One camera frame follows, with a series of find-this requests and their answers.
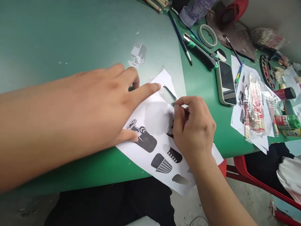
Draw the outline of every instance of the tape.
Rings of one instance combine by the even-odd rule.
[[[212,39],[213,39],[213,44],[209,43],[203,36],[202,34],[202,29],[208,31],[208,33],[211,35]],[[215,32],[212,30],[211,27],[209,27],[206,24],[202,24],[198,30],[198,35],[200,36],[201,41],[204,43],[205,46],[207,46],[208,48],[213,48],[216,46],[217,44],[217,37]]]

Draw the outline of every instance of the cutout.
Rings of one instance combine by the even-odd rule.
[[[157,140],[146,131],[145,127],[141,126],[138,128],[136,122],[137,120],[133,119],[126,128],[135,131],[138,135],[138,142],[136,144],[151,153],[157,145]]]
[[[173,132],[172,132],[172,130],[173,130],[173,121],[172,121],[172,123],[169,125],[168,131],[166,132],[166,134],[167,134],[168,136],[170,136],[172,139],[173,139]]]
[[[133,57],[133,61],[128,61],[129,65],[138,68],[140,64],[144,64],[146,50],[147,48],[145,45],[140,42],[136,43],[131,51],[131,57]]]
[[[176,174],[173,178],[172,181],[178,183],[178,184],[183,184],[183,185],[191,185],[191,182],[187,180],[185,177],[182,177],[180,174]]]
[[[165,134],[168,130],[173,119],[173,113],[174,109],[168,107],[168,104],[165,101],[151,102],[145,107],[143,123],[149,133],[159,136]]]
[[[151,166],[156,168],[156,172],[159,173],[167,174],[172,170],[172,166],[169,164],[169,162],[159,153],[156,154],[152,160]]]
[[[182,155],[178,153],[175,149],[170,147],[168,144],[163,145],[163,150],[168,154],[168,156],[174,161],[175,163],[180,163],[183,159]]]

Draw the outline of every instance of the cloth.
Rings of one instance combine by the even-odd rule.
[[[285,190],[297,203],[301,204],[301,155],[294,159],[283,157],[277,176]]]
[[[142,217],[126,226],[160,226],[156,221],[150,219],[148,216]]]
[[[293,199],[277,176],[278,166],[282,163],[283,156],[294,158],[285,143],[273,143],[269,146],[267,155],[261,151],[245,155],[247,170],[257,180]]]
[[[44,226],[124,226],[144,216],[175,226],[171,194],[154,177],[61,192]]]

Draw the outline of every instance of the right hand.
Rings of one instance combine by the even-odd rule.
[[[185,122],[184,108],[188,105],[189,118]],[[202,97],[186,96],[175,102],[174,140],[188,164],[212,158],[211,149],[216,123]]]

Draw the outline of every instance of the paint palette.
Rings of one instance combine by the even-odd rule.
[[[263,76],[265,83],[270,87],[272,90],[276,89],[276,74],[274,68],[270,65],[270,62],[265,55],[260,56],[260,69]]]

